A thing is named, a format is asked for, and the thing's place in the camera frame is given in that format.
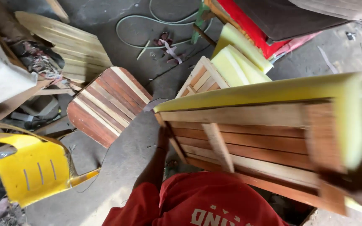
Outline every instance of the red shirt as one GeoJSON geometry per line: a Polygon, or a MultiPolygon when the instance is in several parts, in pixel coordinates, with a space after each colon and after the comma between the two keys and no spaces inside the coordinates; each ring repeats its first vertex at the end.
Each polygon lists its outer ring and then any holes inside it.
{"type": "Polygon", "coordinates": [[[111,208],[103,226],[287,226],[272,207],[239,179],[221,172],[176,174],[157,188],[136,187],[124,207],[111,208]]]}

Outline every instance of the concrete floor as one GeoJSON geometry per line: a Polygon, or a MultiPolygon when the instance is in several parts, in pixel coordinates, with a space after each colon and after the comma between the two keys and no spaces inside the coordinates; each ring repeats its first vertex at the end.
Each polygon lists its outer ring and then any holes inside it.
{"type": "MultiPolygon", "coordinates": [[[[55,18],[48,6],[40,1],[5,0],[5,2],[12,11],[24,10],[55,18]]],[[[189,67],[196,64],[202,55],[210,56],[213,52],[213,48],[200,39],[194,46],[189,44],[178,46],[178,53],[187,52],[192,56],[179,66],[175,67],[163,59],[158,59],[161,50],[147,50],[135,62],[140,50],[121,43],[115,33],[115,25],[126,15],[150,16],[148,0],[60,0],[59,2],[70,16],[71,25],[97,35],[112,63],[128,69],[153,94],[154,99],[173,99],[190,73],[189,67]]],[[[155,0],[152,8],[159,18],[175,21],[189,15],[198,8],[198,5],[199,0],[188,4],[175,0],[155,0]]],[[[209,36],[216,40],[221,28],[219,21],[214,19],[208,31],[209,36]]],[[[163,31],[169,31],[175,42],[187,39],[192,34],[192,27],[167,26],[133,18],[124,22],[119,31],[129,42],[144,45],[147,40],[158,38],[163,31]]],[[[276,62],[275,68],[268,75],[273,80],[280,80],[330,74],[331,71],[317,46],[326,52],[330,62],[339,72],[362,71],[361,45],[360,24],[351,23],[324,31],[276,62]],[[357,33],[356,41],[349,41],[345,35],[346,31],[357,33]]],[[[108,150],[80,131],[65,137],[62,140],[65,145],[76,146],[72,157],[78,173],[88,172],[98,167],[104,160],[100,175],[90,187],[93,180],[29,206],[28,222],[37,226],[101,225],[111,207],[125,204],[133,183],[153,154],[157,130],[158,124],[153,114],[144,112],[132,121],[108,150]]],[[[319,210],[306,225],[326,225],[326,223],[348,225],[347,222],[351,225],[362,225],[362,213],[356,211],[350,213],[354,218],[343,218],[319,210]]]]}

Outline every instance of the wooden frame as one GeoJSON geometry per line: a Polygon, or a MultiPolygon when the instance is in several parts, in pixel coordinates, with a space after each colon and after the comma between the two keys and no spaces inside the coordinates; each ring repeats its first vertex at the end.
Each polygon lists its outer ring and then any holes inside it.
{"type": "Polygon", "coordinates": [[[208,58],[202,56],[175,98],[230,87],[208,58]]]}
{"type": "Polygon", "coordinates": [[[247,184],[345,215],[344,193],[317,175],[346,172],[333,106],[333,99],[302,100],[160,111],[156,118],[171,129],[184,163],[234,172],[247,184]]]}

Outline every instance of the yellow plastic chair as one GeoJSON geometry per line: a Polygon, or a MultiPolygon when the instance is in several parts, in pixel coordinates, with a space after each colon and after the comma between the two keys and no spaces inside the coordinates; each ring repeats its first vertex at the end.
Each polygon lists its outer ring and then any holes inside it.
{"type": "Polygon", "coordinates": [[[98,168],[79,176],[70,152],[58,140],[3,123],[0,128],[26,133],[0,133],[1,143],[17,149],[16,153],[0,159],[1,181],[10,202],[17,202],[22,208],[73,188],[100,172],[98,168]]]}

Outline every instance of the red fabric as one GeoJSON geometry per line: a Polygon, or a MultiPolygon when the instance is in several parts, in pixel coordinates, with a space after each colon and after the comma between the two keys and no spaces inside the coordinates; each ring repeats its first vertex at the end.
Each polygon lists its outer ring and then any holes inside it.
{"type": "Polygon", "coordinates": [[[103,226],[112,225],[287,226],[257,192],[221,172],[174,175],[160,194],[145,182],[110,210],[103,226]]]}
{"type": "Polygon", "coordinates": [[[224,10],[240,25],[240,27],[254,41],[255,45],[262,49],[264,57],[268,59],[279,48],[287,44],[290,40],[275,42],[271,46],[266,43],[266,34],[238,7],[233,0],[217,0],[224,10]]]}

